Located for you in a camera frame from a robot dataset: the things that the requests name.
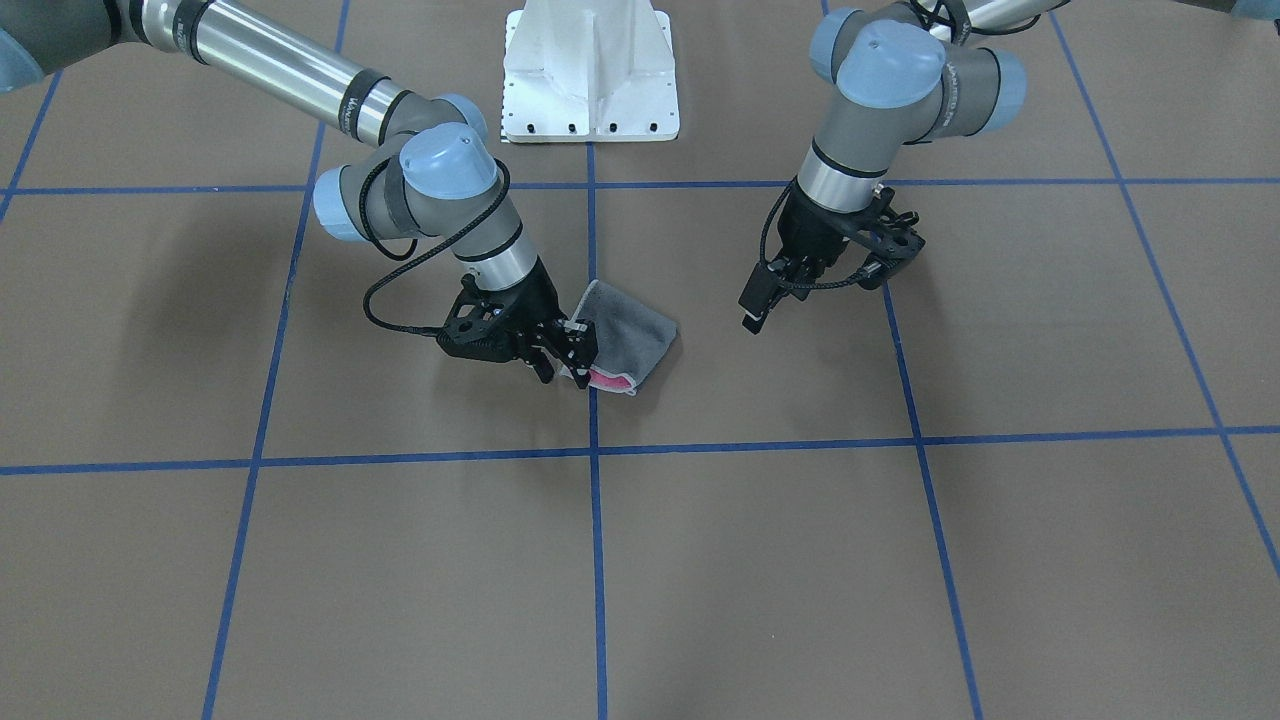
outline blue cap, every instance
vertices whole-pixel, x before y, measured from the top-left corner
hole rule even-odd
[[[1238,18],[1280,20],[1280,0],[1236,0],[1231,14]]]
[[[851,18],[854,13],[861,13],[861,10],[837,8],[827,13],[827,17],[818,23],[818,29],[813,32],[813,40],[809,41],[809,64],[813,65],[813,72],[827,82],[836,82],[836,68],[832,67],[832,61],[836,59],[836,40],[840,38],[840,31],[845,28],[845,20]]]
[[[484,113],[480,111],[480,106],[472,102],[470,97],[456,92],[445,92],[439,97],[433,97],[433,100],[444,100],[449,105],[453,105],[462,114],[462,119],[471,126],[471,129],[476,131],[480,140],[483,142],[489,141],[489,123],[484,120]]]
[[[836,86],[865,108],[906,108],[942,82],[947,49],[928,32],[896,20],[876,20],[854,40]]]
[[[361,242],[365,236],[356,229],[356,223],[351,222],[351,213],[347,204],[342,201],[342,170],[347,165],[334,168],[320,176],[316,181],[315,192],[311,195],[311,208],[316,211],[316,218],[329,234],[347,242]]]
[[[466,200],[484,193],[498,178],[498,165],[471,126],[443,123],[422,131],[399,154],[404,182],[436,200]]]
[[[40,63],[4,28],[0,28],[0,94],[35,85],[45,78]]]
[[[1014,122],[1027,102],[1027,68],[1023,61],[1005,50],[991,50],[991,54],[1000,65],[1000,94],[996,96],[996,109],[978,132],[1000,129]]]

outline folded cloth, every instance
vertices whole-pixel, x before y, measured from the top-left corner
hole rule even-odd
[[[618,288],[591,281],[572,322],[595,323],[599,352],[591,364],[591,387],[635,395],[676,340],[676,323]],[[566,368],[561,374],[570,377]]]

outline tiled floor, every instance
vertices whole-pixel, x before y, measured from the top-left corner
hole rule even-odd
[[[497,126],[518,0],[250,4]],[[498,149],[564,305],[680,323],[635,398],[367,324],[306,208],[367,150],[216,70],[0,99],[0,717],[1280,716],[1271,24],[992,42],[1023,115],[892,172],[920,260],[751,337],[826,3],[657,6],[680,140]]]

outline white pedestal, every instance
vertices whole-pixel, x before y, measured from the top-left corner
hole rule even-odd
[[[671,18],[649,0],[527,0],[507,17],[509,142],[645,142],[680,133]]]

